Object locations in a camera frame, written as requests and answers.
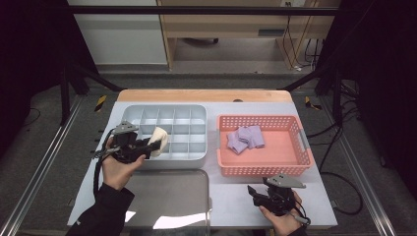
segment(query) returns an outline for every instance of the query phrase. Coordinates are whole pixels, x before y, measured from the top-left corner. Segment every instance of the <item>black curtain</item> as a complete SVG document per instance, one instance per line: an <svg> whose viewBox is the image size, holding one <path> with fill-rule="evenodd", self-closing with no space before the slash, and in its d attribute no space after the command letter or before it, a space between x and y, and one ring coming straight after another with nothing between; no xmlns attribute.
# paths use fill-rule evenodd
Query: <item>black curtain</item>
<svg viewBox="0 0 417 236"><path fill-rule="evenodd" d="M360 2L342 4L360 7ZM320 66L329 58L336 63L322 77L317 91L334 86L334 70L342 79L357 83L358 107L382 165L395 168L417 199L417 1L377 0L368 6L360 7L366 15L356 27L361 17L336 17ZM342 50L330 56L344 40Z"/></svg>
<svg viewBox="0 0 417 236"><path fill-rule="evenodd" d="M64 66L78 64L98 74L74 16L48 10L48 6L57 5L68 3L66 0L0 3L2 147L8 147L21 129L30 112L30 99L59 85ZM67 73L76 92L87 92L82 75L71 69ZM0 148L0 156L5 150Z"/></svg>

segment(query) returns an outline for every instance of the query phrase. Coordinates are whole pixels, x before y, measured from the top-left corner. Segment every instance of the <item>floor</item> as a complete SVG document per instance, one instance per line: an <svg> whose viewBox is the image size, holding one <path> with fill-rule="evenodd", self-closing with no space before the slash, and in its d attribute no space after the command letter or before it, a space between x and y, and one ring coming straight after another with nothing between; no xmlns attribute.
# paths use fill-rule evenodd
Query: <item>floor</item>
<svg viewBox="0 0 417 236"><path fill-rule="evenodd" d="M129 71L101 68L101 72L114 84L134 89L278 89L314 69L313 63L303 60L301 63L306 66L301 71L288 70L274 39L221 38L218 44L211 40L182 39L175 60L172 70L150 66L140 71L138 68L129 68ZM65 234L74 198L89 165L90 152L96 148L111 104L117 98L117 92L92 81L89 85L87 96L75 96L72 92L72 102L79 105L79 111L71 129L65 131L59 126L59 88L36 95L27 124L0 159L0 225L4 227L10 216L15 216L12 221L15 220L17 235ZM314 85L315 81L311 81L291 93L307 134L315 134L332 123L327 109L331 107L330 95L315 96ZM93 112L103 94L107 95L104 106L100 112ZM306 96L313 105L321 105L323 109L307 107ZM363 194L365 204L355 215L336 210L339 225L329 230L310 230L309 235L417 235L415 200L395 170L380 166L372 140L358 119L360 114L354 102L348 99L343 98L347 115L342 136L328 153L324 170L338 173L353 183ZM57 133L64 135L63 143L58 150L50 150L49 145ZM334 136L335 130L330 130L309 139L317 163L323 161ZM52 153L49 162L45 161L48 153ZM46 167L41 174L36 171L40 165ZM322 177L329 198L341 209L354 211L360 206L354 188L331 175ZM35 194L21 199L29 196L28 185L36 186ZM27 208L18 207L22 200L29 202ZM236 231L225 234L239 235Z"/></svg>

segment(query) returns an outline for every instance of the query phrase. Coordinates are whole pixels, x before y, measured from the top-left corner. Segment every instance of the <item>purple cloth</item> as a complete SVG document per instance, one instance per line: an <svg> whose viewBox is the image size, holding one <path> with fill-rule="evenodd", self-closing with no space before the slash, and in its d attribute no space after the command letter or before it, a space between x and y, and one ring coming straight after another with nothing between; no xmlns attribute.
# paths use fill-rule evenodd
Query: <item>purple cloth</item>
<svg viewBox="0 0 417 236"><path fill-rule="evenodd" d="M249 148L263 148L265 146L264 137L262 136L260 126L250 126L246 128L251 133L251 140L249 142Z"/></svg>
<svg viewBox="0 0 417 236"><path fill-rule="evenodd" d="M240 154L245 148L263 148L265 146L260 126L239 127L236 131L227 134L227 140L227 146L237 154Z"/></svg>
<svg viewBox="0 0 417 236"><path fill-rule="evenodd" d="M248 144L240 142L237 131L227 134L227 146L231 148L236 154L240 154L248 147Z"/></svg>
<svg viewBox="0 0 417 236"><path fill-rule="evenodd" d="M239 129L237 129L237 135L240 142L245 144L249 144L251 142L252 134L246 127L239 127Z"/></svg>

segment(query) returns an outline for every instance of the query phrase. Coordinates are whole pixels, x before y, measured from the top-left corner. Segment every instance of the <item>sleeve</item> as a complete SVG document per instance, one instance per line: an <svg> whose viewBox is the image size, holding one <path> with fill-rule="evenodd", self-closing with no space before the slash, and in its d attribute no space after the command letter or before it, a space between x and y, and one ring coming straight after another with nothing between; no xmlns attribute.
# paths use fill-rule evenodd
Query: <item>sleeve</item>
<svg viewBox="0 0 417 236"><path fill-rule="evenodd" d="M119 192L103 183L95 204L82 213L66 235L119 236L125 224L126 211L134 197L127 189Z"/></svg>
<svg viewBox="0 0 417 236"><path fill-rule="evenodd" d="M288 236L307 236L306 228L307 227L303 225L299 227L297 230L295 230L294 232L290 233Z"/></svg>

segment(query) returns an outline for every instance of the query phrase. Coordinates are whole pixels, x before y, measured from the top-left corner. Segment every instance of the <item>metal rod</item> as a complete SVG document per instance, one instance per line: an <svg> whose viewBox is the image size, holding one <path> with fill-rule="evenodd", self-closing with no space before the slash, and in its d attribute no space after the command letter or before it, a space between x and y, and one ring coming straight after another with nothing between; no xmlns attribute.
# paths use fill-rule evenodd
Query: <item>metal rod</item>
<svg viewBox="0 0 417 236"><path fill-rule="evenodd" d="M19 202L15 206L12 214L9 216L5 224L0 229L0 235L2 236L14 236L19 230L31 203L33 202L34 198L36 197L37 192L39 191L43 180L48 173L50 166L52 165L56 154L59 151L62 143L65 140L79 110L81 103L83 102L83 96L76 96L76 100L73 103L73 107L71 109L71 115L67 122L61 126L56 133L52 143L49 145L48 150L46 151L45 155L43 156L42 161L37 166L36 171L32 175L30 182L28 183L27 188L25 189L24 193L22 194Z"/></svg>
<svg viewBox="0 0 417 236"><path fill-rule="evenodd" d="M68 6L47 7L73 14L114 15L270 15L270 16L337 16L359 11L338 8L300 7L214 7L214 6Z"/></svg>

